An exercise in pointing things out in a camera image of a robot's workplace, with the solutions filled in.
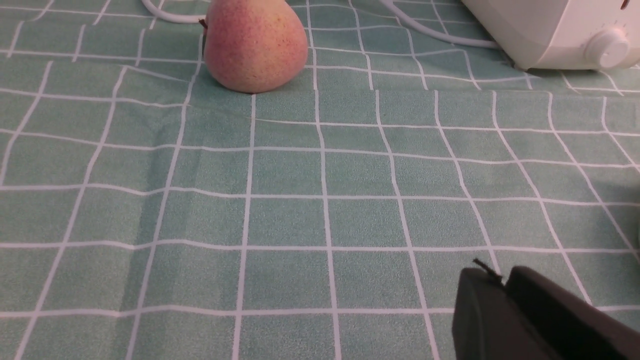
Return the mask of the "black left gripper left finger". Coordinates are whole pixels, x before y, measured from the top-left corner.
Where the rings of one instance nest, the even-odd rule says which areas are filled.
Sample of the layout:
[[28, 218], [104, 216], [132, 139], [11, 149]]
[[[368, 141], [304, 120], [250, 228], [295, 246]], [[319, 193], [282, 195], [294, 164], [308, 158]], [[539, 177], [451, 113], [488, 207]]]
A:
[[499, 275], [479, 259], [459, 274], [451, 333], [457, 360], [558, 360], [506, 293]]

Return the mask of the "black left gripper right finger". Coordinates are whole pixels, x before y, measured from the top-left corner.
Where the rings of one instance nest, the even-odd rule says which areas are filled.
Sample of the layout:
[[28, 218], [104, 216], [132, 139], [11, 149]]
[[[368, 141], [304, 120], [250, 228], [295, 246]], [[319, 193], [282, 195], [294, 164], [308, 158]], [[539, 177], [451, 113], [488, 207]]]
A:
[[638, 360], [639, 332], [526, 266], [511, 269], [506, 292], [562, 360]]

